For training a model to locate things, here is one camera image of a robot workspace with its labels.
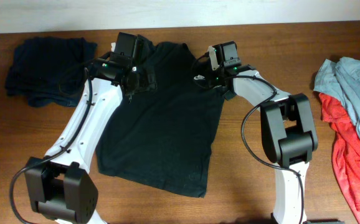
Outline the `black Nike t-shirt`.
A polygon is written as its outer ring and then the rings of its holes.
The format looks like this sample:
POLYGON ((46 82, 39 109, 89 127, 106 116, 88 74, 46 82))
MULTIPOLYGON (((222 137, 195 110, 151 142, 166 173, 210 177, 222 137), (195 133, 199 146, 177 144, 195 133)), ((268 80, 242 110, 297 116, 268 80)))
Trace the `black Nike t-shirt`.
POLYGON ((96 148, 98 170, 203 197, 224 93, 194 83, 191 70, 205 65, 196 63, 186 44, 143 43, 141 67, 154 69, 157 89, 124 97, 96 148))

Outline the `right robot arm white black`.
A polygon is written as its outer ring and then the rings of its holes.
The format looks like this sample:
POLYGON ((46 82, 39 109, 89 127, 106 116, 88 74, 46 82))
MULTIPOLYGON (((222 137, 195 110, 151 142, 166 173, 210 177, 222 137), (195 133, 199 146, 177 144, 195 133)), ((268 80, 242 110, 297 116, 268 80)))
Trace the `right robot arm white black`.
POLYGON ((306 223, 305 178, 318 147, 310 101, 302 93, 292 95, 264 79, 251 65, 244 65, 234 41, 210 45, 205 53, 213 76, 211 87, 226 87, 260 112, 262 147, 267 161, 246 149, 261 164, 274 169, 276 199, 274 223, 306 223))

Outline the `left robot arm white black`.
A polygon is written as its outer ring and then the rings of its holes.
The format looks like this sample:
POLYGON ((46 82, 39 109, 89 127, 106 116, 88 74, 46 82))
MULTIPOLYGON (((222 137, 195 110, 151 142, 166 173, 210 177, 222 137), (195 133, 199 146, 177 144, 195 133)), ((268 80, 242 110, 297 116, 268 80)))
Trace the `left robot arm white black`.
POLYGON ((147 46, 144 37, 120 32, 110 52, 86 64, 82 95, 64 131, 43 158, 30 157, 20 171, 33 212, 57 223, 104 222, 89 176, 92 157, 124 97, 157 89, 153 69, 141 68, 147 46))

